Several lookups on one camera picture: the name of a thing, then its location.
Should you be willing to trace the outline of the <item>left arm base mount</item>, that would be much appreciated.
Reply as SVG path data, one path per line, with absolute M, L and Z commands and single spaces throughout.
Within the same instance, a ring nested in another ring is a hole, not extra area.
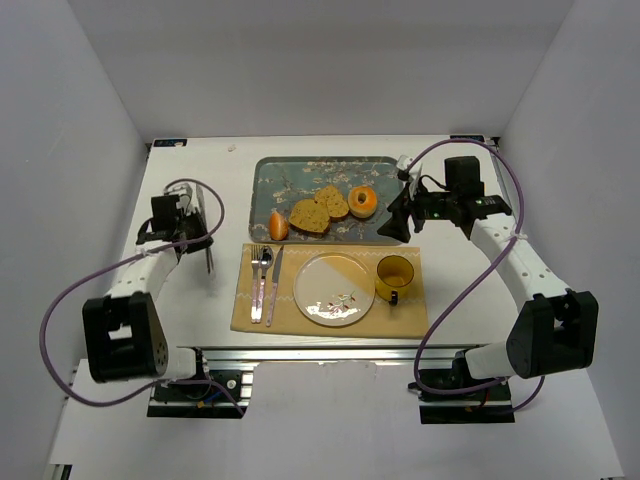
M 209 358 L 201 384 L 154 387 L 147 405 L 150 418 L 241 419 L 251 398 L 256 363 Z

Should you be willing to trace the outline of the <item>metal serving tongs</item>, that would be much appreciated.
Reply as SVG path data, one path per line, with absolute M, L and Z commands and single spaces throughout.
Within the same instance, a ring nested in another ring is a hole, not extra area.
M 181 220 L 181 228 L 184 230 L 185 239 L 195 240 L 203 237 L 209 231 L 209 228 L 206 221 L 202 187 L 187 182 L 181 184 L 180 205 L 184 214 Z M 213 273 L 212 245 L 213 239 L 208 238 L 184 248 L 186 254 L 193 254 L 200 251 L 204 252 L 206 270 L 209 276 Z

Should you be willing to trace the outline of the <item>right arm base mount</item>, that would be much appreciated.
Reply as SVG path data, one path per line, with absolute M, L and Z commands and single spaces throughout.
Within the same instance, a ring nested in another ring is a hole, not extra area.
M 462 395 L 436 395 L 422 390 L 415 381 L 408 390 L 418 395 L 423 425 L 514 423 L 511 391 L 506 383 Z

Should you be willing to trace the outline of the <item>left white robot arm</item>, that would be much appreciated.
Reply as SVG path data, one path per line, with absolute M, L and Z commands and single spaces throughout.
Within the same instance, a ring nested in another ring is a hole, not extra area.
M 138 231 L 136 251 L 168 248 L 131 262 L 105 296 L 83 305 L 89 367 L 98 383 L 191 379 L 200 370 L 194 348 L 169 344 L 155 301 L 183 256 L 202 251 L 212 270 L 213 240 L 202 238 L 208 232 L 202 188 L 181 183 L 154 196 L 151 207 L 152 217 Z

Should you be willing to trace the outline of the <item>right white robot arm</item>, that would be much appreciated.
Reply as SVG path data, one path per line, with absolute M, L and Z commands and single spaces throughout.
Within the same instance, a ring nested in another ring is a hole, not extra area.
M 487 257 L 515 302 L 519 314 L 507 339 L 464 352 L 454 363 L 464 377 L 454 387 L 589 367 L 599 313 L 595 297 L 571 289 L 517 233 L 507 203 L 486 195 L 476 157 L 448 158 L 444 167 L 441 191 L 428 190 L 416 175 L 402 174 L 404 188 L 389 205 L 390 217 L 378 233 L 406 243 L 426 221 L 450 221 Z

